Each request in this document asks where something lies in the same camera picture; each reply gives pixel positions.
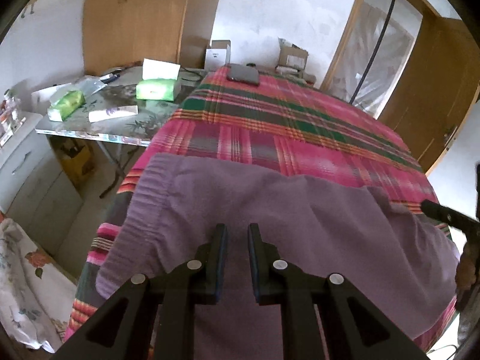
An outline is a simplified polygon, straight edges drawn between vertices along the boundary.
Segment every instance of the silver screw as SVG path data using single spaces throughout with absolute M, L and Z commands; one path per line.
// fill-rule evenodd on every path
M 145 279 L 146 277 L 144 274 L 134 274 L 130 280 L 133 284 L 141 284 L 145 281 Z
M 341 274 L 331 274 L 329 279 L 332 284 L 342 284 L 344 282 L 344 278 Z
M 286 267 L 288 267 L 288 264 L 286 261 L 283 261 L 282 259 L 277 259 L 273 263 L 273 268 L 275 269 L 282 270 L 282 269 L 285 269 Z
M 187 263 L 188 269 L 195 270 L 202 268 L 202 262 L 198 261 L 197 259 L 192 259 Z

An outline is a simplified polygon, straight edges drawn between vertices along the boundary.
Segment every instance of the person's hand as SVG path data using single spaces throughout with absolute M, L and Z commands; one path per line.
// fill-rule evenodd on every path
M 455 282 L 459 290 L 469 290 L 477 281 L 475 262 L 479 256 L 479 246 L 467 242 L 457 266 Z

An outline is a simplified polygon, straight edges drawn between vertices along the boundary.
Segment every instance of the drawer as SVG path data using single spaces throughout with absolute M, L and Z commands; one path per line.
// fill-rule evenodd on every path
M 61 172 L 35 210 L 28 227 L 28 236 L 50 255 L 55 255 L 80 211 L 82 202 L 66 174 Z
M 8 218 L 17 222 L 27 234 L 41 201 L 62 172 L 54 152 L 49 150 L 38 166 L 28 176 L 7 212 Z
M 47 137 L 32 131 L 4 163 L 0 169 L 0 210 L 4 214 L 8 212 L 20 187 L 48 151 L 51 148 Z

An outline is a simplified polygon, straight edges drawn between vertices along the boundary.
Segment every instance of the striped blanket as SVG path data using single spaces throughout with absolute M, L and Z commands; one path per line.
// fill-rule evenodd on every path
M 95 290 L 98 269 L 121 231 L 135 187 L 159 152 L 210 157 L 312 175 L 350 186 L 380 186 L 392 202 L 422 215 L 435 193 L 402 139 L 366 113 L 321 92 L 275 75 L 254 87 L 226 79 L 228 67 L 210 74 L 191 93 L 123 180 L 83 268 L 66 337 L 105 301 Z M 448 227 L 438 223 L 448 234 Z M 455 299 L 436 325 L 416 339 L 424 350 L 454 313 Z

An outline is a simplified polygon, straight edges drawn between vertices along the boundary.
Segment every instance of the door handle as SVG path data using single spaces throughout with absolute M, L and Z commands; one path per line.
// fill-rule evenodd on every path
M 451 128 L 449 128 L 447 130 L 447 132 L 443 135 L 443 144 L 445 145 L 445 147 L 448 146 L 448 144 L 450 143 L 450 141 L 452 140 L 452 138 L 454 137 L 455 133 L 457 132 L 458 130 L 458 126 L 452 126 Z
M 30 154 L 32 154 L 32 151 L 30 150 L 28 153 L 25 154 L 25 157 L 23 158 L 22 162 L 20 162 L 20 165 L 18 165 L 14 170 L 13 172 L 11 173 L 12 175 L 15 174 L 15 172 L 18 172 L 20 170 L 20 168 L 23 166 L 23 164 L 25 163 L 25 161 L 27 160 L 28 156 L 30 156 Z

